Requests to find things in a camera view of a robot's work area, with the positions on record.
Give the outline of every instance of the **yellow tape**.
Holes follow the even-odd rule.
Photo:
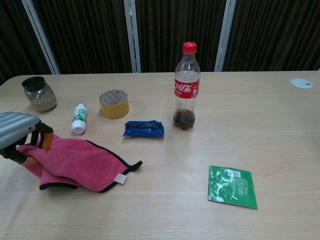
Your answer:
[[[100,96],[99,102],[103,115],[108,119],[120,119],[129,113],[128,95],[125,91],[106,91]]]

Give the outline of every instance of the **cola bottle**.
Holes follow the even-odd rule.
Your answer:
[[[195,123],[195,103],[199,92],[200,67],[196,60],[197,44],[185,42],[183,57],[174,73],[175,111],[174,125],[182,130],[193,127]]]

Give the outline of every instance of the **black lid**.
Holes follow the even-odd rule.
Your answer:
[[[46,86],[46,80],[42,76],[33,76],[22,82],[22,87],[28,92],[38,91]]]

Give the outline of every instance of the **green sachet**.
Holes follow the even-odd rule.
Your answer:
[[[210,166],[208,200],[258,209],[252,173],[230,167]]]

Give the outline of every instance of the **blue snack wrapper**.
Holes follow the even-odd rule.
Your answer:
[[[165,135],[164,126],[160,121],[128,121],[125,124],[123,136],[131,137],[162,137]]]

